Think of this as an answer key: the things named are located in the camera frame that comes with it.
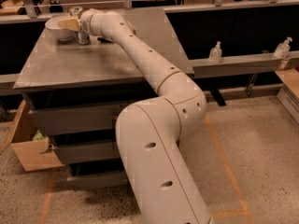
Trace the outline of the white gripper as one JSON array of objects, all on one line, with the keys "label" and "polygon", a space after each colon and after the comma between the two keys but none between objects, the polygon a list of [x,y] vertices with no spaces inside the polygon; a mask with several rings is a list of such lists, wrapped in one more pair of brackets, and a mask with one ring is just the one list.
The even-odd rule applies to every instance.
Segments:
[{"label": "white gripper", "polygon": [[88,34],[88,35],[95,35],[95,32],[92,29],[91,26],[91,20],[93,15],[96,13],[95,9],[89,9],[84,11],[81,16],[80,20],[76,17],[69,17],[66,19],[60,19],[58,20],[58,25],[63,28],[70,31],[76,31],[79,32],[82,28],[82,30]]}]

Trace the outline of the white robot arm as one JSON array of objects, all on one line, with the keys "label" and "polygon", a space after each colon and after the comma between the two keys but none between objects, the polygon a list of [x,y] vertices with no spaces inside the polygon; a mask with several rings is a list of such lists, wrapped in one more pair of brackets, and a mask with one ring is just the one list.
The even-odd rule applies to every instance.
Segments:
[{"label": "white robot arm", "polygon": [[146,223],[214,224],[177,145],[205,116],[202,90],[140,40],[117,12],[90,9],[60,19],[58,26],[122,47],[157,94],[125,107],[115,126],[121,160]]}]

